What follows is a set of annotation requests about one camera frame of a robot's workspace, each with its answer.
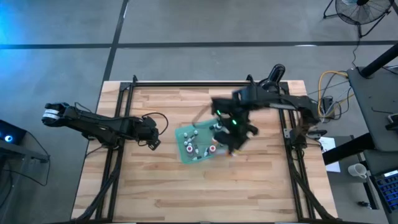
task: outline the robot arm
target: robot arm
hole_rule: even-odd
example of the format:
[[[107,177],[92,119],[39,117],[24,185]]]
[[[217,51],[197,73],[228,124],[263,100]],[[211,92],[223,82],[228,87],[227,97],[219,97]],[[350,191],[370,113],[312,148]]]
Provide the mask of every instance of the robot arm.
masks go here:
[[[148,116],[109,118],[79,110],[67,103],[47,103],[45,109],[42,117],[44,125],[72,128],[85,138],[96,138],[110,148],[118,147],[121,139],[146,141],[152,150],[160,144],[156,122]]]
[[[258,129],[249,124],[249,113],[263,108],[277,108],[300,112],[298,127],[293,130],[294,139],[305,142],[308,130],[320,120],[317,103],[307,96],[290,96],[280,93],[279,81],[284,74],[284,66],[276,65],[269,78],[259,83],[234,91],[232,99],[212,98],[211,112],[217,115],[224,131],[215,133],[214,139],[228,145],[229,153],[239,150],[249,139],[247,133],[258,134]]]

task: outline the white mug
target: white mug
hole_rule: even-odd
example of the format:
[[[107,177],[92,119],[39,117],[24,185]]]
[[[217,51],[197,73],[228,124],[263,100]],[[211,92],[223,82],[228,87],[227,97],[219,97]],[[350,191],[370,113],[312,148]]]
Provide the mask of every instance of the white mug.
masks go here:
[[[348,172],[353,177],[366,178],[366,167],[362,164],[354,164],[348,167]]]

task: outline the green tray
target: green tray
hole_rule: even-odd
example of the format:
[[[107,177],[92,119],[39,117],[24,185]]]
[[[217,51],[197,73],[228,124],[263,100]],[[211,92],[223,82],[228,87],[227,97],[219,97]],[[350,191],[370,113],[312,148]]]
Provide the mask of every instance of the green tray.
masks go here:
[[[227,151],[227,146],[221,147],[220,145],[218,145],[214,154],[208,153],[207,156],[204,156],[206,149],[213,144],[212,139],[214,131],[210,130],[209,127],[216,123],[216,119],[211,119],[209,121],[204,121],[196,124],[195,128],[192,125],[189,125],[177,128],[175,130],[175,138],[177,140],[180,157],[183,164],[193,164],[196,162],[204,161],[205,159],[213,158],[215,154],[224,154],[224,152]],[[195,135],[195,138],[192,141],[193,153],[189,154],[187,152],[187,147],[184,145],[184,142],[194,135],[194,130],[197,130],[198,134]],[[197,148],[199,150],[198,154],[195,152],[195,145],[197,145]]]

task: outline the gray floor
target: gray floor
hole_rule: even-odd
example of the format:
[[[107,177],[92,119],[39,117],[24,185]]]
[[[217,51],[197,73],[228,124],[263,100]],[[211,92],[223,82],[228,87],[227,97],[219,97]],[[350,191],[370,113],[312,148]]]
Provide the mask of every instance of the gray floor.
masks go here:
[[[322,20],[327,4],[327,0],[131,0],[119,42],[356,41],[354,26],[338,17]],[[0,44],[110,44],[121,5],[122,0],[3,0]],[[393,11],[364,40],[397,40],[396,21]],[[356,64],[366,65],[389,47],[360,46]],[[322,72],[352,67],[354,48],[118,49],[110,80],[131,80],[134,74],[140,80],[242,80],[247,74],[260,79],[282,63],[287,67],[284,79],[304,80],[311,92]],[[71,129],[48,128],[40,118],[47,102],[79,101],[95,110],[108,55],[109,49],[0,50],[0,95],[6,96],[0,119],[32,132],[52,158],[48,186],[24,180],[10,222],[70,218],[87,141]],[[342,81],[338,77],[332,83]],[[337,97],[348,88],[346,83],[327,94]],[[330,136],[368,131],[355,98],[339,121],[320,127]],[[44,165],[36,166],[35,175],[44,178]],[[355,205],[366,199],[360,185],[330,181],[340,218],[386,222],[381,211]]]

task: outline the wooden table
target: wooden table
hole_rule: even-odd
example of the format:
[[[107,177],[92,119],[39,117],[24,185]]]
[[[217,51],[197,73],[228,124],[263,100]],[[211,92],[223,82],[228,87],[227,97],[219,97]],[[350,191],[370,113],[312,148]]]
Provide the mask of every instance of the wooden table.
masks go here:
[[[288,83],[291,95],[306,94],[303,81]],[[98,114],[114,116],[119,84],[104,83]],[[175,129],[189,125],[210,103],[210,97],[231,97],[231,90],[236,88],[135,87],[130,114],[141,116],[157,111],[164,113],[170,124],[160,136],[162,144],[156,151],[139,147],[134,141],[126,143],[114,222],[297,221],[278,110],[251,113],[259,135],[244,146],[238,157],[219,156],[190,165],[180,162]],[[157,115],[152,117],[162,130],[165,120]],[[201,120],[211,118],[208,112]],[[88,151],[99,145],[90,143]],[[106,149],[101,149],[85,160],[72,218],[81,215],[98,193],[105,158]],[[304,159],[311,190],[328,212],[337,217],[321,150],[308,146]],[[302,192],[300,198],[306,211]]]

